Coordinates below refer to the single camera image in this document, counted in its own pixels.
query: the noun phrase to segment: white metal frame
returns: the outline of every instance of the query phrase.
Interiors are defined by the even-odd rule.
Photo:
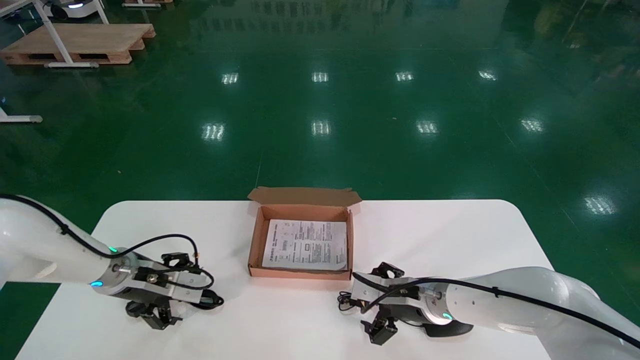
[[[160,4],[143,3],[142,0],[138,0],[137,3],[122,3],[123,8],[159,8],[160,6]]]
[[[0,122],[42,122],[39,115],[9,116],[0,108]]]
[[[94,0],[94,1],[98,2],[95,8],[98,10],[98,14],[100,15],[100,19],[102,20],[102,23],[109,24],[109,21],[107,20],[107,15],[104,13],[104,9],[103,9],[104,5],[102,4],[102,1],[101,0]],[[51,63],[45,64],[44,67],[98,67],[98,63],[95,63],[95,62],[74,62],[73,59],[71,58],[71,55],[69,55],[69,52],[65,47],[65,44],[62,42],[62,39],[58,35],[56,28],[53,26],[53,24],[49,20],[49,17],[47,16],[47,14],[44,13],[44,10],[42,8],[43,4],[41,0],[33,0],[33,7],[36,8],[36,11],[40,15],[40,18],[42,19],[44,26],[47,28],[49,35],[53,39],[53,42],[56,43],[56,47],[62,54],[62,57],[65,59],[64,62],[51,62]]]

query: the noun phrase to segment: wooden pallet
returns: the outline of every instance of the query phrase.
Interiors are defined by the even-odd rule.
[[[156,35],[151,24],[54,24],[74,61],[128,64],[130,50],[145,48],[143,38]],[[0,51],[7,65],[43,65],[65,61],[44,26]]]

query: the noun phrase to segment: screw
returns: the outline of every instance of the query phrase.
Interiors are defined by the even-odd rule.
[[[147,282],[150,282],[151,284],[155,284],[158,281],[158,275],[157,274],[148,274],[147,275]]]

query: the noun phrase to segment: white table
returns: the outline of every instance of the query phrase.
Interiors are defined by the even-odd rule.
[[[381,261],[408,276],[454,279],[518,266],[551,268],[508,202],[365,201],[351,209],[357,271],[368,272]],[[127,201],[110,207],[94,237],[131,246],[164,233],[192,236],[225,305],[211,312],[188,307],[183,322],[156,331],[128,317],[126,301],[86,285],[63,284],[18,359],[548,359],[533,336],[479,327],[457,338],[429,339],[400,323],[388,343],[371,345],[360,315],[344,316],[337,309],[335,298],[350,288],[348,282],[249,276],[256,210],[248,201]],[[171,239],[141,252],[159,259],[175,251],[192,250],[186,241]]]

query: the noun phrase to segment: instruction sheet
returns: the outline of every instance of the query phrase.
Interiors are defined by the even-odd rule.
[[[269,221],[262,266],[334,271],[347,268],[347,223]]]

